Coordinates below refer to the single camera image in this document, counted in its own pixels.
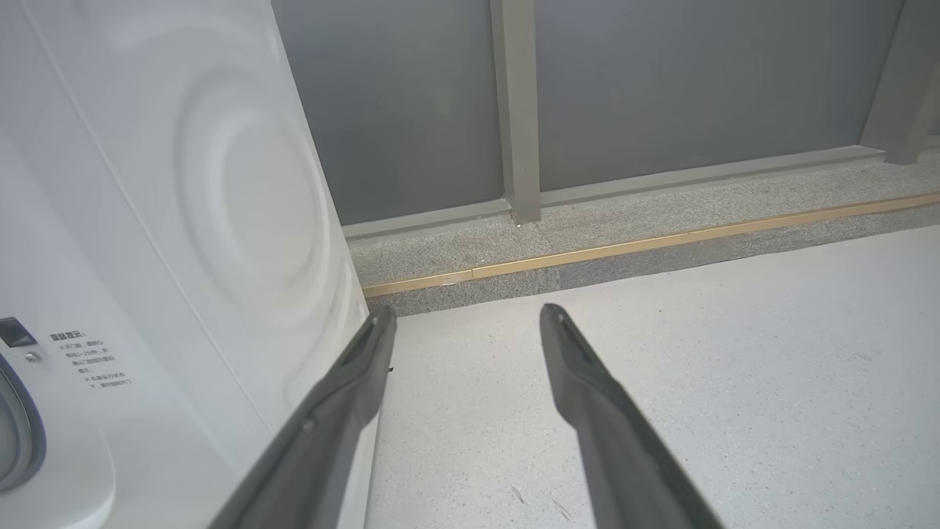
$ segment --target gray wall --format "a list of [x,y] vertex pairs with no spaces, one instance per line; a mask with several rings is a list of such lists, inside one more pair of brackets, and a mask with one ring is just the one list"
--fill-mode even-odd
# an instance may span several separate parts
[[343,224],[503,196],[487,0],[274,0]]
[[538,0],[541,188],[855,144],[901,0]]

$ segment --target gold metal strip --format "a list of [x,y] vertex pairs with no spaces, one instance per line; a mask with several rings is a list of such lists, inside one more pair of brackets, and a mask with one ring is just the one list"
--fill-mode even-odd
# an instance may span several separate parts
[[396,294],[408,290],[428,288],[429,286],[443,286],[461,281],[470,281],[471,279],[473,279],[473,270],[461,270],[460,272],[447,272],[446,274],[438,274],[436,276],[426,276],[424,278],[392,281],[375,286],[367,286],[362,289],[362,293],[366,297],[384,296],[386,294]]
[[363,293],[366,297],[376,297],[384,294],[395,294],[408,290],[416,290],[429,286],[440,286],[452,284],[459,281],[478,280],[482,278],[491,278],[503,274],[512,274],[526,270],[535,270],[548,266],[568,265],[571,263],[580,263],[602,257],[612,257],[614,255],[624,255],[648,249],[665,248],[670,246],[682,245],[717,239],[720,237],[729,237],[743,233],[762,232],[774,228],[784,228],[788,226],[797,226],[808,224],[810,222],[819,222],[822,220],[832,220],[835,218],[845,218],[848,216],[870,215],[873,213],[884,213],[908,209],[928,204],[940,203],[940,192],[915,195],[913,197],[904,197],[901,199],[874,200],[871,202],[859,202],[857,204],[848,204],[835,206],[800,213],[790,213],[780,216],[769,216],[756,220],[746,220],[744,222],[735,222],[723,226],[712,226],[701,230],[691,232],[672,233],[649,239],[630,241],[626,243],[617,243],[597,248],[585,248],[572,251],[565,251],[551,255],[542,255],[519,261],[510,261],[507,263],[488,264],[478,266],[459,272],[440,274],[437,276],[428,276],[425,278],[415,278],[412,280],[394,281],[385,284],[366,287]]

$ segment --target white washing machine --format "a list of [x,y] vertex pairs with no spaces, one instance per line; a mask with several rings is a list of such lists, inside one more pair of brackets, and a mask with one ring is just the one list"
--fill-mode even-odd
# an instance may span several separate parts
[[0,524],[205,526],[366,314],[267,2],[0,3]]

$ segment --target gray pillar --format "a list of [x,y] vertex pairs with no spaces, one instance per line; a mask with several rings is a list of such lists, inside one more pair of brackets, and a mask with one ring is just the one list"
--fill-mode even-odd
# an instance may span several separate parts
[[906,0],[860,144],[913,164],[940,98],[940,1]]
[[519,224],[541,218],[535,0],[490,0],[503,182]]

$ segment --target dust spot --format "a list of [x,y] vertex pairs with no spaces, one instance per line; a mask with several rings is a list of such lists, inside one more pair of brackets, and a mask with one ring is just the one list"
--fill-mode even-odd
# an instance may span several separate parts
[[555,498],[552,498],[552,503],[555,504],[556,507],[558,507],[558,512],[561,513],[561,516],[565,517],[565,520],[567,521],[572,520],[572,513],[568,512],[568,509],[565,508],[565,505],[562,505],[559,502],[555,501]]
[[512,495],[515,496],[522,505],[526,505],[525,500],[523,499],[523,494],[512,485],[510,485],[509,488],[512,489]]

